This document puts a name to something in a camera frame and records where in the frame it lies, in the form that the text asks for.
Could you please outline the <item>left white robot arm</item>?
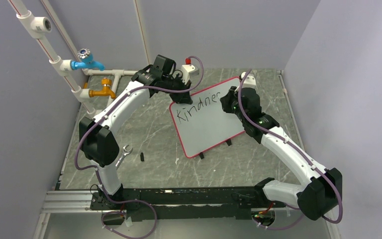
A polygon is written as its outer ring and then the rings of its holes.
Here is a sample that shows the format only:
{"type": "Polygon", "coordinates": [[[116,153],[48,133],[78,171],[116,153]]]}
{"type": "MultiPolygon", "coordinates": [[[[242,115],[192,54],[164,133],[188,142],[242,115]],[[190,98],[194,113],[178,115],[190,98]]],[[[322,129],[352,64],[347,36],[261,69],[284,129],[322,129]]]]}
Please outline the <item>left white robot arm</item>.
{"type": "Polygon", "coordinates": [[[123,185],[117,169],[125,156],[116,141],[115,134],[140,105],[158,92],[168,93],[177,104],[192,104],[191,76],[196,76],[202,66],[195,66],[186,58],[180,69],[176,62],[157,55],[153,64],[137,71],[125,90],[106,109],[92,119],[84,117],[79,123],[80,142],[75,154],[83,152],[96,171],[98,188],[105,193],[103,202],[110,209],[117,209],[123,202],[123,185]]]}

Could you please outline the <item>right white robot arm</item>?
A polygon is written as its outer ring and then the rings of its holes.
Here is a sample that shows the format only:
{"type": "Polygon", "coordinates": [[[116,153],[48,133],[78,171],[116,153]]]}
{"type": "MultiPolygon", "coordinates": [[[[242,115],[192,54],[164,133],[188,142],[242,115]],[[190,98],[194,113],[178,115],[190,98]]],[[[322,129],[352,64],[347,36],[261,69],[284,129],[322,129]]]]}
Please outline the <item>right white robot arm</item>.
{"type": "Polygon", "coordinates": [[[337,224],[343,218],[342,173],[328,169],[303,151],[280,124],[262,112],[260,97],[253,88],[232,86],[220,99],[222,109],[234,114],[245,132],[273,152],[296,176],[298,184],[268,178],[257,184],[254,200],[261,207],[279,201],[299,210],[309,219],[324,218],[337,224]]]}

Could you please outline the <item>pink-framed whiteboard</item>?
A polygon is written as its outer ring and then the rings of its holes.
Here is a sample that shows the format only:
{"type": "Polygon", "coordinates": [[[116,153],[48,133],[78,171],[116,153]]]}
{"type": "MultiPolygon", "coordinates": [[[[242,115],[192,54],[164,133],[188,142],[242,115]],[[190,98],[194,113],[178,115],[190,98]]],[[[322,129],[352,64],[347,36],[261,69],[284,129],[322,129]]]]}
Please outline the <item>pink-framed whiteboard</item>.
{"type": "Polygon", "coordinates": [[[238,85],[239,78],[233,77],[191,94],[191,105],[169,105],[185,157],[194,158],[244,133],[239,119],[225,113],[220,102],[232,86],[238,85]]]}

